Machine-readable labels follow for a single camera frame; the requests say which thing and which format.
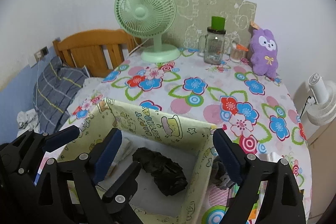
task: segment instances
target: white circulator fan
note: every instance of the white circulator fan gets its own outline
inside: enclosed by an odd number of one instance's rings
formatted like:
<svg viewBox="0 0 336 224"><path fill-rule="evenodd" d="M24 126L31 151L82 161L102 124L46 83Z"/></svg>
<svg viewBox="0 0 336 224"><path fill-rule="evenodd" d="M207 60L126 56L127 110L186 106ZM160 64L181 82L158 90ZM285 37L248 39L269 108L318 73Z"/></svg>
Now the white circulator fan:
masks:
<svg viewBox="0 0 336 224"><path fill-rule="evenodd" d="M142 51L146 62L161 63L180 56L177 47L162 44L161 36L176 17L175 0L115 0L115 18L134 37L153 38L154 44Z"/></svg>
<svg viewBox="0 0 336 224"><path fill-rule="evenodd" d="M323 126L336 117L336 83L324 82L315 73L309 77L308 85L315 99L315 103L307 109L308 119L316 126Z"/></svg>

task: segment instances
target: blue wall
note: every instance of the blue wall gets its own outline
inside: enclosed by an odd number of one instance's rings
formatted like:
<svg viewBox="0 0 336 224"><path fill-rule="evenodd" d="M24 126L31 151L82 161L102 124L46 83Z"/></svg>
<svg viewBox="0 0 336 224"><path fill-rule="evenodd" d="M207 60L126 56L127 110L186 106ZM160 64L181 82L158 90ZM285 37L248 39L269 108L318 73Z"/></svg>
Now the blue wall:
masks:
<svg viewBox="0 0 336 224"><path fill-rule="evenodd" d="M20 111L27 111L34 107L33 90L39 74L49 61L56 56L53 47L34 67L27 65L18 75L0 92L0 144L11 142L16 138L18 124L16 116Z"/></svg>

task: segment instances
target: paper tag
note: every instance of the paper tag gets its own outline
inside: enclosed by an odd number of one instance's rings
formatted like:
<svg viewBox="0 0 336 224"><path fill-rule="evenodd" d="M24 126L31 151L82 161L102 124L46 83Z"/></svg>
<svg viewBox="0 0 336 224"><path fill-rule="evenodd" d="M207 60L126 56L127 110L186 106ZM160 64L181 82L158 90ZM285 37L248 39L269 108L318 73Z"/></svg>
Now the paper tag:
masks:
<svg viewBox="0 0 336 224"><path fill-rule="evenodd" d="M257 29L257 30L260 29L260 27L257 24L255 24L253 21L251 21L251 26L252 28Z"/></svg>

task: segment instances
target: wall outlet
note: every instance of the wall outlet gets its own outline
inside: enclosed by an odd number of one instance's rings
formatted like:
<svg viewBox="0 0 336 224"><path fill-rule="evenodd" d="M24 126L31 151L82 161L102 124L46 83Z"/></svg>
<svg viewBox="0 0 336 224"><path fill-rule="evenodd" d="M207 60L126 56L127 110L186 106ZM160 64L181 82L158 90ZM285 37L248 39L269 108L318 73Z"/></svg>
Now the wall outlet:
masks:
<svg viewBox="0 0 336 224"><path fill-rule="evenodd" d="M32 68L34 65L39 62L43 57L45 57L49 53L48 48L44 47L40 49L38 52L34 53L33 55L27 58L29 66Z"/></svg>

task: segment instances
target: wooden bed frame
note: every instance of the wooden bed frame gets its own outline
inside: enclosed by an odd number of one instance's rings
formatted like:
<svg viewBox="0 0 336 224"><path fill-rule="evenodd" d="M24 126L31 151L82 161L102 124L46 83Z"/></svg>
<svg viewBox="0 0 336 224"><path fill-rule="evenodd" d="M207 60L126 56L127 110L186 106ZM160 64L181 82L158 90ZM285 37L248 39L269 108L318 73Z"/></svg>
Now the wooden bed frame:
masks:
<svg viewBox="0 0 336 224"><path fill-rule="evenodd" d="M124 30L89 30L75 33L63 41L55 40L56 54L70 67L88 68L93 77L106 77L112 70L108 68L103 46L106 46L113 68L123 61L122 44L127 45L128 52L135 48L133 36Z"/></svg>

